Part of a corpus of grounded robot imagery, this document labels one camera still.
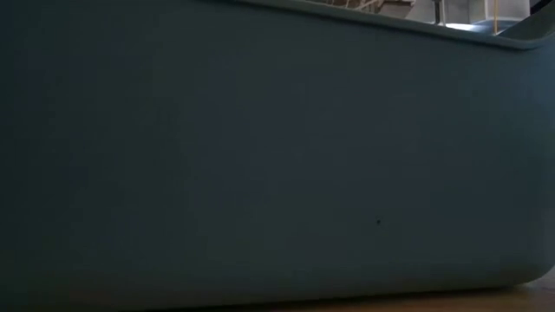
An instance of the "wooden floor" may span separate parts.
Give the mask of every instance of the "wooden floor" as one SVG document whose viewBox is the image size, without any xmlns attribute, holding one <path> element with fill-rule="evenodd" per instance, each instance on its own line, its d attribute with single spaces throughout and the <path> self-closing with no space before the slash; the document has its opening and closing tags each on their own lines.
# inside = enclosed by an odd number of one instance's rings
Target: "wooden floor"
<svg viewBox="0 0 555 312">
<path fill-rule="evenodd" d="M 225 309 L 259 312 L 555 312 L 555 268 L 510 289 L 382 296 Z"/>
</svg>

